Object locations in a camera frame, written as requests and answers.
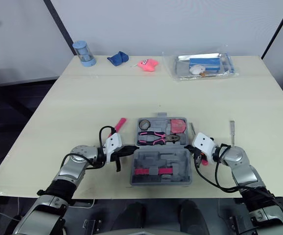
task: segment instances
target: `screwdriver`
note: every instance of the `screwdriver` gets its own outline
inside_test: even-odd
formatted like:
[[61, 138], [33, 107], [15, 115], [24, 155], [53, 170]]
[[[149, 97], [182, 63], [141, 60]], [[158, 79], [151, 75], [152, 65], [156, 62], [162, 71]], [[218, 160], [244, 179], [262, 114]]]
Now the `screwdriver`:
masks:
[[235, 145], [235, 122], [234, 121], [230, 121], [230, 125], [231, 125], [231, 137], [232, 137], [232, 146], [234, 147]]

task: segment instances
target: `pink toy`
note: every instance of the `pink toy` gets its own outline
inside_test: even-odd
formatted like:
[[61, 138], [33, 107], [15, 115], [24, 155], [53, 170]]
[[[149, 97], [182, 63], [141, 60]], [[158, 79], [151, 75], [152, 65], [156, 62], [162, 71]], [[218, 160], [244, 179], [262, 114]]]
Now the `pink toy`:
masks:
[[138, 62], [137, 66], [142, 68], [144, 71], [153, 72], [158, 64], [158, 61], [154, 59], [148, 59]]

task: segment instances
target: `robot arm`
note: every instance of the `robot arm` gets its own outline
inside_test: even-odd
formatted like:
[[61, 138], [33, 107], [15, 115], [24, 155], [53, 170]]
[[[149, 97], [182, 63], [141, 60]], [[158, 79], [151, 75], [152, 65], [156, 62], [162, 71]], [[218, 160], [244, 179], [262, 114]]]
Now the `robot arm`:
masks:
[[131, 155], [137, 148], [124, 146], [118, 133], [113, 133], [107, 140], [103, 149], [79, 145], [72, 149], [68, 161], [62, 162], [59, 172], [52, 180], [50, 186], [44, 191], [39, 190], [39, 198], [17, 224], [15, 235], [59, 235], [65, 224], [63, 216], [86, 169], [98, 169], [105, 162], [116, 162], [117, 171], [120, 170], [119, 157]]
[[244, 199], [251, 220], [255, 226], [259, 226], [257, 234], [283, 234], [283, 211], [280, 204], [266, 189], [242, 148], [227, 145], [219, 147], [203, 133], [198, 133], [193, 146], [206, 155], [208, 162], [214, 164], [221, 161], [231, 168], [233, 179]]

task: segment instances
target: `gray tool case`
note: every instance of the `gray tool case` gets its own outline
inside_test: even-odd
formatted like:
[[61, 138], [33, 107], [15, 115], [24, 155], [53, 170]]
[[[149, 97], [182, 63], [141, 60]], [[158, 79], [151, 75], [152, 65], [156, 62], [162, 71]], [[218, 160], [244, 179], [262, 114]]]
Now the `gray tool case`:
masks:
[[[186, 128], [183, 133], [171, 133], [171, 120], [181, 119]], [[142, 130], [139, 123], [148, 120], [150, 127]], [[165, 132], [166, 135], [176, 134], [180, 139], [176, 142], [166, 142], [163, 145], [141, 145], [139, 141], [154, 141], [158, 136], [139, 133], [145, 131]], [[167, 117], [166, 113], [158, 113], [157, 117], [140, 118], [137, 123], [136, 146], [132, 163], [131, 185], [189, 185], [192, 181], [191, 154], [188, 149], [188, 126], [184, 117]]]

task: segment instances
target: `pliers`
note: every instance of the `pliers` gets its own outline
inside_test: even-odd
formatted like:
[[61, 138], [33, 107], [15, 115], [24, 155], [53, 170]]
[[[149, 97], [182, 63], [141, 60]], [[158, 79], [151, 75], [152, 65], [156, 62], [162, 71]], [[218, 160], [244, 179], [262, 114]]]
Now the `pliers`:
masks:
[[165, 144], [165, 142], [176, 142], [180, 140], [178, 135], [165, 135], [164, 132], [155, 132], [155, 131], [143, 131], [138, 133], [139, 136], [158, 136], [161, 137], [155, 141], [137, 141], [138, 145], [156, 145], [156, 144]]

